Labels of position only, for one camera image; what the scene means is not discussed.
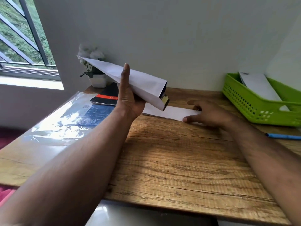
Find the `marker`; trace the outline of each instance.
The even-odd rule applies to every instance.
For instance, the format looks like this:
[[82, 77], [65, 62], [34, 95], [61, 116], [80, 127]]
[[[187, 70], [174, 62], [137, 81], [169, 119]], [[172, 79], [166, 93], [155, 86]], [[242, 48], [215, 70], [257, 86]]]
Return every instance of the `marker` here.
[[275, 139], [287, 139], [287, 140], [301, 140], [301, 136], [291, 136], [291, 135], [282, 135], [282, 134], [273, 134], [266, 133], [267, 137], [275, 138]]

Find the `wooden tabletop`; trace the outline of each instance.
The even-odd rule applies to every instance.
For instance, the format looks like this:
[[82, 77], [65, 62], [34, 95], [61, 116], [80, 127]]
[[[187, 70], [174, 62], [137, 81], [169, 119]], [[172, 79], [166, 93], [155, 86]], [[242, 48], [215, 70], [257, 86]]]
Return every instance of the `wooden tabletop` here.
[[[90, 87], [85, 92], [99, 90]], [[166, 94], [170, 106], [192, 108], [188, 100], [206, 98], [242, 117], [220, 92], [167, 88]], [[301, 134], [295, 128], [255, 126], [263, 132]], [[24, 135], [0, 151], [0, 183], [20, 186], [65, 148], [26, 141]], [[278, 141], [301, 155], [301, 142]], [[290, 224], [227, 133], [147, 115], [132, 124], [104, 198]]]

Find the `potted plant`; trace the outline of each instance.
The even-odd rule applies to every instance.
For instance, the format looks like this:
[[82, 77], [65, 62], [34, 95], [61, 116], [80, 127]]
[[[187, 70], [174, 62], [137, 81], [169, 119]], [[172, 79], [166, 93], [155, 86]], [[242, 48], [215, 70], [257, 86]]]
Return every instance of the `potted plant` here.
[[92, 66], [91, 64], [87, 63], [83, 58], [90, 58], [96, 60], [105, 60], [104, 54], [100, 51], [98, 47], [91, 47], [89, 45], [80, 44], [79, 45], [79, 52], [77, 57], [81, 64], [85, 65], [87, 71], [81, 74], [80, 77], [87, 75], [90, 79], [90, 82], [93, 87], [95, 88], [104, 88], [107, 86], [107, 76], [104, 72], [97, 69], [96, 67]]

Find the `green basket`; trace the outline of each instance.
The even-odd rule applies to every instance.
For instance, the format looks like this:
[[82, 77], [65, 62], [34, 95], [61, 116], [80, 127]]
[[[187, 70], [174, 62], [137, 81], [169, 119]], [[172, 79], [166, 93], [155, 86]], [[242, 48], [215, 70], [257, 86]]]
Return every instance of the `green basket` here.
[[[238, 73], [226, 76], [224, 95], [252, 123], [301, 126], [301, 92], [276, 80], [267, 78], [282, 101], [266, 100], [241, 83]], [[286, 105], [289, 111], [281, 111]]]

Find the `hand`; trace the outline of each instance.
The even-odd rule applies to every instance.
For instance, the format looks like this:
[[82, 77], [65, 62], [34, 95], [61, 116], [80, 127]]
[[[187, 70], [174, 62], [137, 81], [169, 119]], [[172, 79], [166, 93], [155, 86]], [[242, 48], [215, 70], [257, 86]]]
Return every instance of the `hand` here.
[[202, 111], [202, 113], [194, 116], [183, 118], [183, 122], [199, 122], [212, 127], [224, 128], [229, 122], [235, 122], [238, 117], [218, 106], [213, 102], [206, 100], [192, 100], [187, 102], [189, 105], [194, 105], [194, 110]]
[[123, 71], [121, 73], [121, 81], [116, 108], [125, 109], [129, 112], [130, 116], [134, 120], [143, 112], [145, 101], [137, 95], [133, 94], [133, 91], [129, 84], [129, 77], [130, 66], [128, 64], [124, 64]]

